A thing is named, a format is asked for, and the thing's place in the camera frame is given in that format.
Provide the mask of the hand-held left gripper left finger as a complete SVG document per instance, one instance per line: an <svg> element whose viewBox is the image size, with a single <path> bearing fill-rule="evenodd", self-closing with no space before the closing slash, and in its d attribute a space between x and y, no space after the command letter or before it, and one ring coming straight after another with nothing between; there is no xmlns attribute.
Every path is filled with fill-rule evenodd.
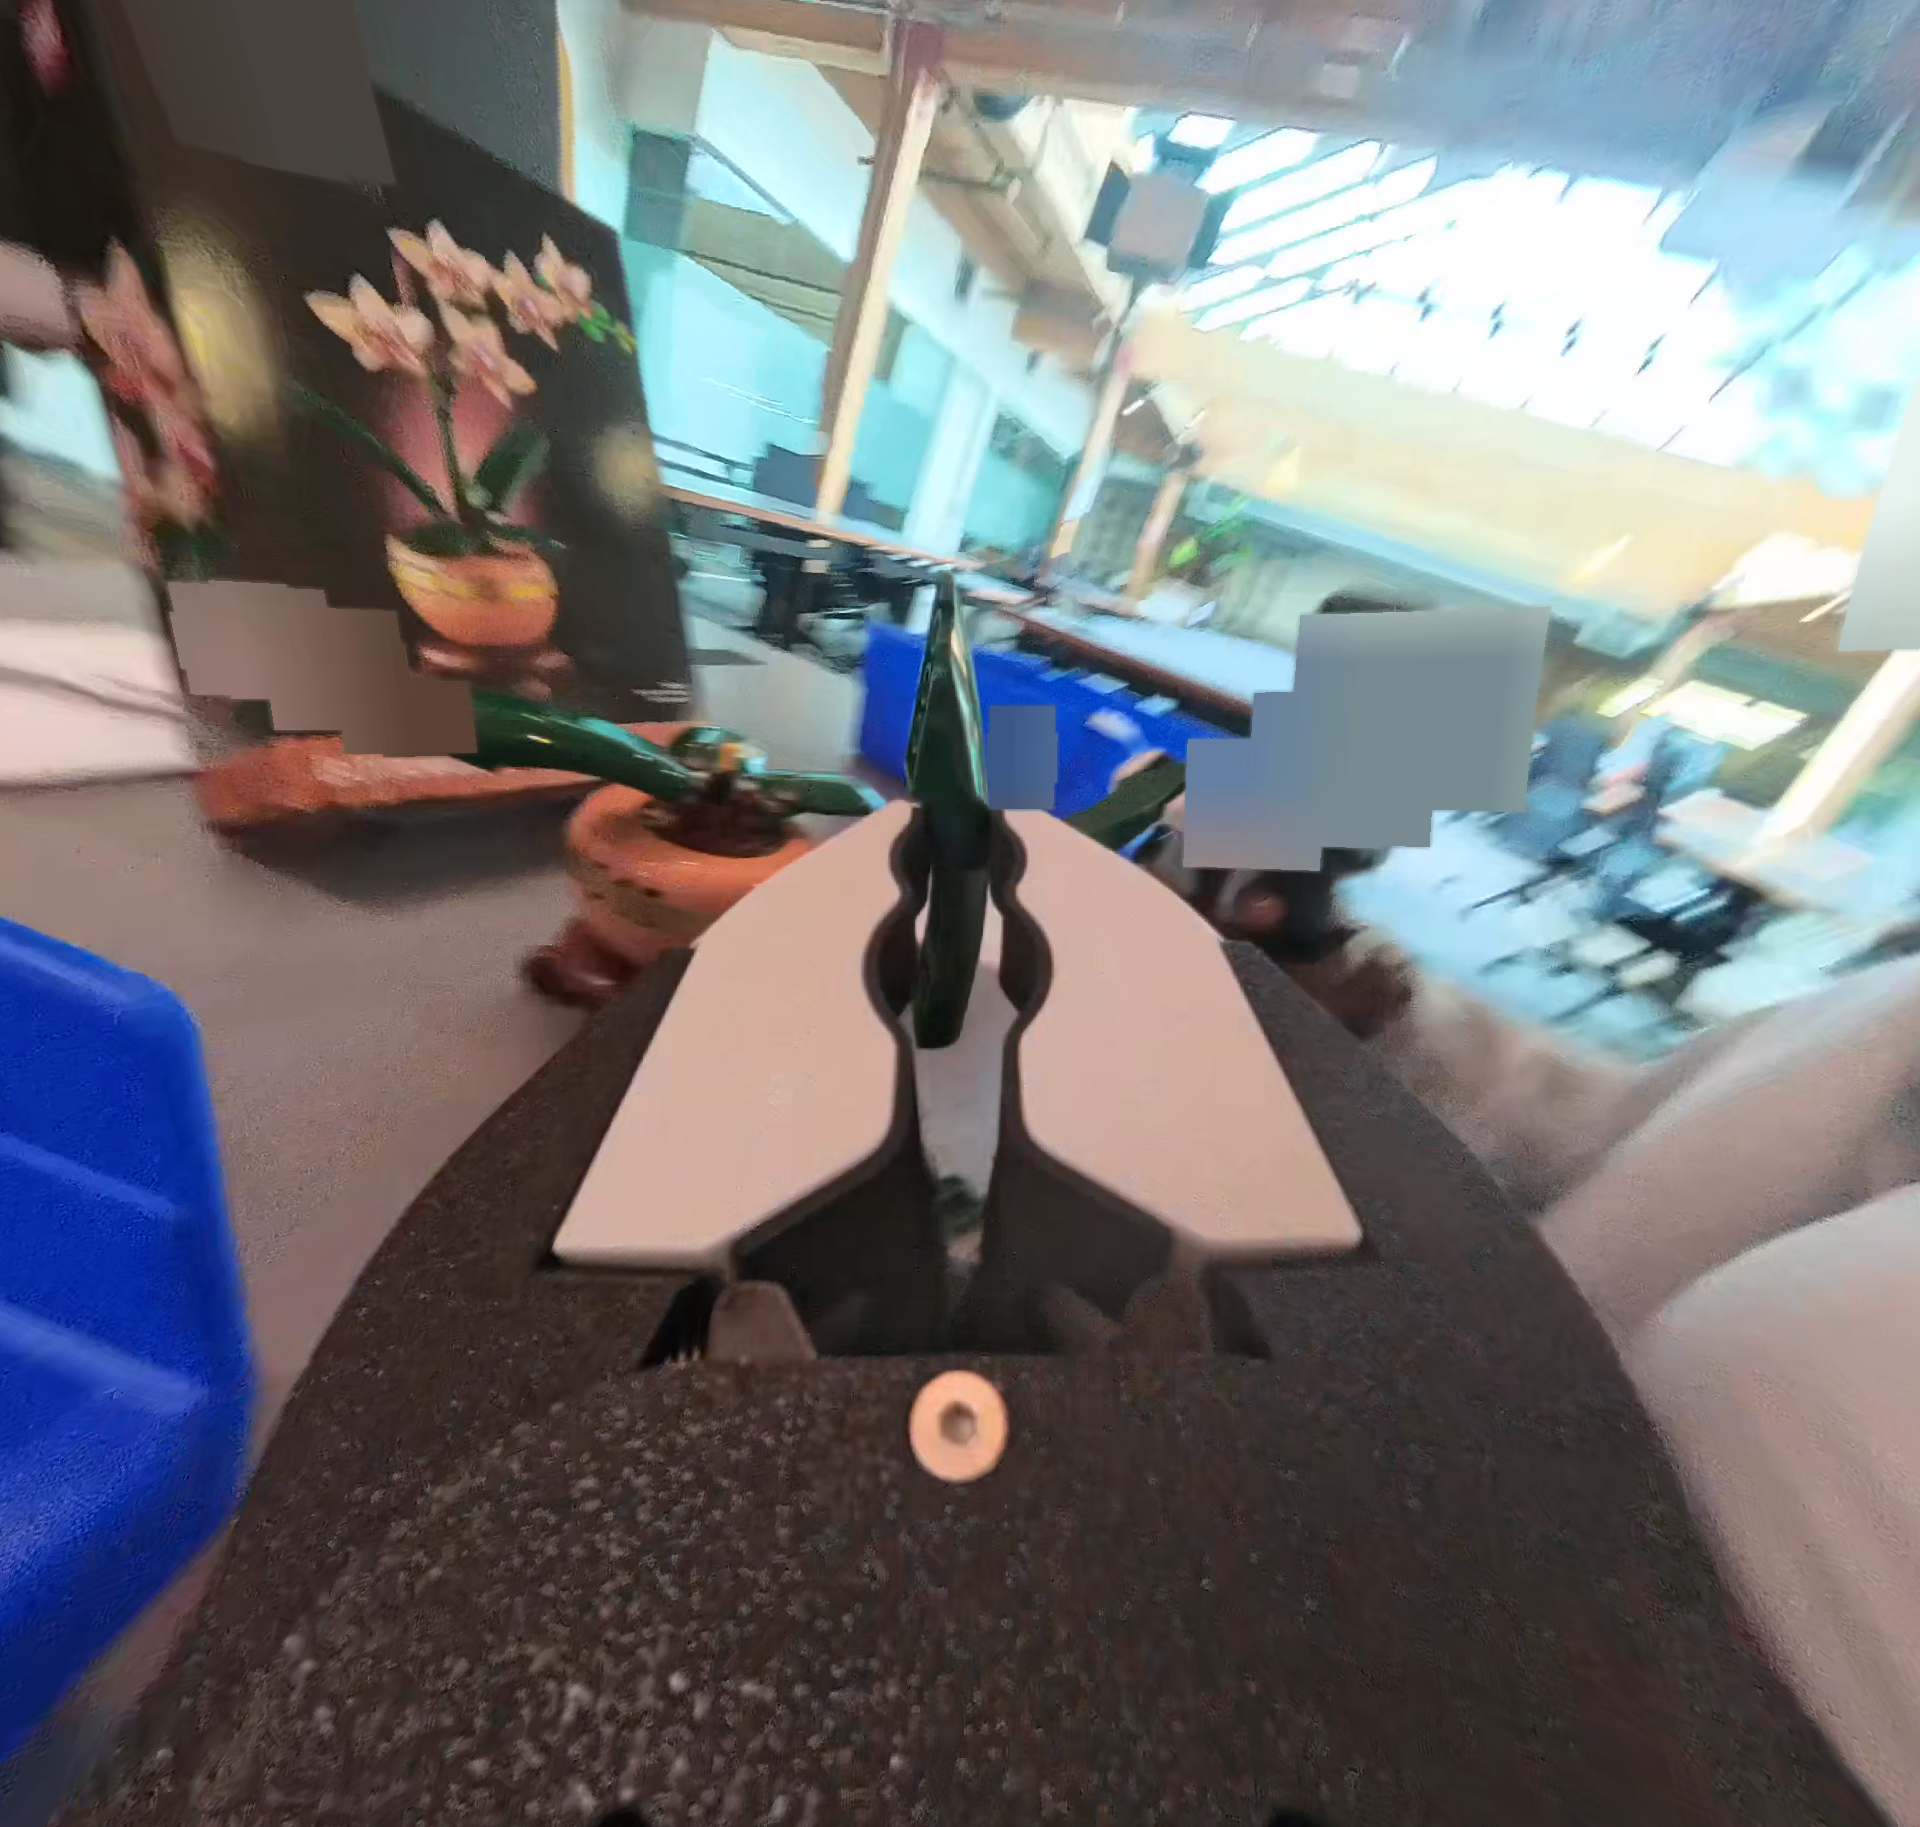
<svg viewBox="0 0 1920 1827"><path fill-rule="evenodd" d="M850 1215L827 1271L948 1279L911 1023L917 813L858 819L690 952L556 1263L771 1281L757 1255Z"/></svg>

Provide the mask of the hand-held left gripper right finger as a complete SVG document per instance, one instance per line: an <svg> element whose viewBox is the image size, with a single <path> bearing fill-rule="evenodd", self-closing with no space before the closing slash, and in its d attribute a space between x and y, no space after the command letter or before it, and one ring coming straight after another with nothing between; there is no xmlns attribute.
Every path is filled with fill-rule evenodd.
<svg viewBox="0 0 1920 1827"><path fill-rule="evenodd" d="M1041 812L1000 816L1002 1281L1329 1259L1360 1220L1214 927Z"/></svg>

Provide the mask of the dark orchid print box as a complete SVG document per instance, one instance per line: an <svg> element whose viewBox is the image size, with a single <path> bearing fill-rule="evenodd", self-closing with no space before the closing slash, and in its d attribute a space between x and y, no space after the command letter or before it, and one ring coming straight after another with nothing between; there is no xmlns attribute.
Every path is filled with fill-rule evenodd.
<svg viewBox="0 0 1920 1827"><path fill-rule="evenodd" d="M96 395L217 832L602 782L690 719L610 229L371 85L345 0L4 0L51 335Z"/></svg>

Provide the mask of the grey desk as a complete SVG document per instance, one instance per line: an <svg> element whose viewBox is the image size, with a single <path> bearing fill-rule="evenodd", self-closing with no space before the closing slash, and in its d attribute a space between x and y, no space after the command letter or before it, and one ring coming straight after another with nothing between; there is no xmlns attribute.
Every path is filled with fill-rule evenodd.
<svg viewBox="0 0 1920 1827"><path fill-rule="evenodd" d="M453 1467L632 1370L667 1281L565 1268L552 1235L685 969L585 1047L511 960L545 830L356 832L282 875L181 785L4 800L4 921L174 992L202 1038L254 1343L288 1445L338 1485Z"/></svg>

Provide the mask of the pink toy flower pot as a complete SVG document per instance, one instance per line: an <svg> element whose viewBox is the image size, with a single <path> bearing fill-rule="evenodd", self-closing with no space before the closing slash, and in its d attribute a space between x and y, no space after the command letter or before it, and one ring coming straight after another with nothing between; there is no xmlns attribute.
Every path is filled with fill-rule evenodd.
<svg viewBox="0 0 1920 1827"><path fill-rule="evenodd" d="M565 830L584 902L563 940L531 963L551 994L585 999L719 920L798 864L805 821L862 821L880 797L836 773L775 769L726 728L685 726L669 744L518 697L475 689L475 747L490 769L556 765L596 785Z"/></svg>

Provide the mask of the blue storage bin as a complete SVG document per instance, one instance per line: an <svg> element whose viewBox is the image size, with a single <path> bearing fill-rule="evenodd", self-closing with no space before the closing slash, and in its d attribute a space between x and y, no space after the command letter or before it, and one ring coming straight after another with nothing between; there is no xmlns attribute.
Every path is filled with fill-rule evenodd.
<svg viewBox="0 0 1920 1827"><path fill-rule="evenodd" d="M202 1038L157 981L3 925L4 1822L243 1497L254 1343Z"/></svg>
<svg viewBox="0 0 1920 1827"><path fill-rule="evenodd" d="M906 747L925 636L878 622L866 636L859 661L862 702L855 755L878 775L906 780ZM1064 669L1017 649L974 652L982 710L1052 707L1058 735L1057 816L1096 806L1120 765L1143 751L1185 758L1192 739L1216 728L1176 707L1156 705L1111 676Z"/></svg>

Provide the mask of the person's right hand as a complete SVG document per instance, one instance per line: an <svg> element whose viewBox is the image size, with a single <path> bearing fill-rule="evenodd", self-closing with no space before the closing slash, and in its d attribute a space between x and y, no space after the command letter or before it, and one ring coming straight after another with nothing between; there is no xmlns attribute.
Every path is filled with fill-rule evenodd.
<svg viewBox="0 0 1920 1827"><path fill-rule="evenodd" d="M1421 976L1394 942L1352 933L1334 953L1302 969L1300 986L1354 1038L1373 1042L1407 1015Z"/></svg>

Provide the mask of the person's right forearm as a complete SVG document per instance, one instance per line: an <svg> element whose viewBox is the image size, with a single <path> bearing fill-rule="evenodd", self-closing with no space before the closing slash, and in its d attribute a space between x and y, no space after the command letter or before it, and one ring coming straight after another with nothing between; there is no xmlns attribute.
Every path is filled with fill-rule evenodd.
<svg viewBox="0 0 1920 1827"><path fill-rule="evenodd" d="M1916 960L1610 1062L1424 984L1376 1049L1596 1306L1916 1184Z"/></svg>

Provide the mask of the dark green toy leaf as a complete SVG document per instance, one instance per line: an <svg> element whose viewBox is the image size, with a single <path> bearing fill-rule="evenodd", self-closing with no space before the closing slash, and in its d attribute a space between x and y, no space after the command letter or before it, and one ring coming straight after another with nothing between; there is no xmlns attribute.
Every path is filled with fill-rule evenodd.
<svg viewBox="0 0 1920 1827"><path fill-rule="evenodd" d="M924 1049L961 1038L974 999L992 865L986 758L986 716L963 595L956 575L945 569L933 592L906 755L927 865L912 999L916 1042Z"/></svg>

